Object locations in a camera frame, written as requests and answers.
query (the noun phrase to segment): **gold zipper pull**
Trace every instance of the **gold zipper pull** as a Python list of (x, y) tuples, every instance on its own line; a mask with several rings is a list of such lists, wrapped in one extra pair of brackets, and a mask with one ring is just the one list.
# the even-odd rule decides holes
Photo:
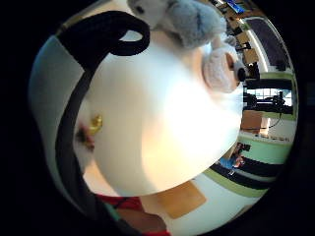
[(101, 115), (96, 115), (96, 117), (92, 119), (91, 125), (89, 127), (90, 134), (95, 135), (100, 130), (101, 127), (102, 127), (102, 117)]

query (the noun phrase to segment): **red fabric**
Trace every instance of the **red fabric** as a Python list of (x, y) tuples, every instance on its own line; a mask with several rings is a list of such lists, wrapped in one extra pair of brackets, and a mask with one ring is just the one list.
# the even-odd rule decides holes
[(160, 231), (160, 232), (148, 232), (148, 233), (143, 233), (142, 235), (144, 236), (171, 236), (169, 232), (167, 231)]
[[(130, 197), (127, 200), (123, 201), (123, 197), (109, 197), (104, 195), (97, 195), (102, 201), (106, 202), (107, 204), (111, 204), (112, 206), (116, 206), (119, 204), (118, 208), (129, 208), (138, 211), (144, 211), (140, 198), (139, 197)], [(143, 236), (171, 236), (167, 231), (161, 232), (147, 232), (143, 233)]]
[[(111, 204), (113, 206), (116, 206), (117, 204), (121, 203), (124, 200), (123, 197), (110, 197), (110, 196), (104, 196), (104, 195), (97, 195), (97, 196), (104, 202)], [(129, 209), (144, 211), (139, 197), (128, 198), (127, 200), (119, 204), (118, 208), (129, 208)]]

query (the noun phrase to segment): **white plush toy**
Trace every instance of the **white plush toy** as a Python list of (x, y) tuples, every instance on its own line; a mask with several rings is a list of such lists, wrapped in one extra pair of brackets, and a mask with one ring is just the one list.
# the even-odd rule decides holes
[(235, 42), (233, 36), (225, 41), (214, 39), (213, 50), (203, 63), (203, 76), (210, 89), (230, 93), (245, 80), (245, 66), (237, 56)]
[(179, 35), (184, 47), (195, 48), (226, 32), (226, 21), (210, 5), (195, 0), (128, 0), (132, 12), (152, 30)]

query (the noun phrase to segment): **black background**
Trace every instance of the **black background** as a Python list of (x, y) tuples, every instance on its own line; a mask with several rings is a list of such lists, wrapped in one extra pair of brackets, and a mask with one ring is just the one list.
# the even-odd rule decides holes
[[(92, 0), (15, 1), (2, 3), (0, 87), (1, 159), (4, 174), (1, 231), (14, 235), (118, 235), (100, 229), (56, 191), (47, 175), (36, 125), (29, 113), (27, 86), (40, 46), (69, 16)], [(232, 223), (210, 235), (314, 235), (314, 106), (306, 88), (314, 77), (314, 9), (309, 3), (256, 0), (278, 29), (289, 50), (300, 96), (296, 140), (285, 170), (267, 195)]]

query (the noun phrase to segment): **green wall trim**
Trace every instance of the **green wall trim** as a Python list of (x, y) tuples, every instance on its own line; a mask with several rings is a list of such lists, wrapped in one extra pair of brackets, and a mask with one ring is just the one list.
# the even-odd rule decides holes
[(256, 190), (256, 189), (251, 189), (251, 188), (236, 184), (233, 181), (230, 181), (229, 179), (226, 179), (225, 177), (221, 176), (220, 174), (218, 174), (212, 169), (207, 169), (203, 173), (207, 177), (215, 181), (217, 184), (243, 197), (261, 198), (268, 191), (268, 189)]
[[(263, 117), (279, 119), (279, 113), (263, 111)], [(295, 121), (296, 117), (294, 115), (291, 115), (291, 114), (283, 114), (282, 115), (282, 120)]]
[(293, 80), (294, 75), (290, 73), (284, 73), (284, 72), (263, 72), (260, 73), (261, 79), (287, 79), (287, 80)]
[(243, 136), (239, 136), (238, 141), (251, 146), (249, 151), (242, 153), (245, 157), (268, 164), (284, 164), (292, 146), (292, 144), (273, 144)]

